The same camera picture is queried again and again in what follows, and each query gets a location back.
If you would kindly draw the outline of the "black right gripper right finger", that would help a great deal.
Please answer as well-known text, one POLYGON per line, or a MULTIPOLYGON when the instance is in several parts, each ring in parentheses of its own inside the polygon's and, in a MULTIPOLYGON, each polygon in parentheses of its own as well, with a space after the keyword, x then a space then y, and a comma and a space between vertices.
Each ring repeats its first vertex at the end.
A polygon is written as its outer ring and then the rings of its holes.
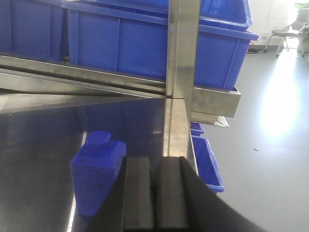
POLYGON ((184 157, 163 157, 155 177, 158 232, 264 231, 218 198, 184 157))

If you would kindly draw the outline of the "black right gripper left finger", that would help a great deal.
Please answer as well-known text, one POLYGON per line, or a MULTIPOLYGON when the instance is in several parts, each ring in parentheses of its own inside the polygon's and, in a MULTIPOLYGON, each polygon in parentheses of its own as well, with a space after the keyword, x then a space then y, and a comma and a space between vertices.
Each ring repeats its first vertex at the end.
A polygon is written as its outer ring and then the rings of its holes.
POLYGON ((88 232, 153 232, 152 179, 147 157, 124 157, 117 180, 88 232))

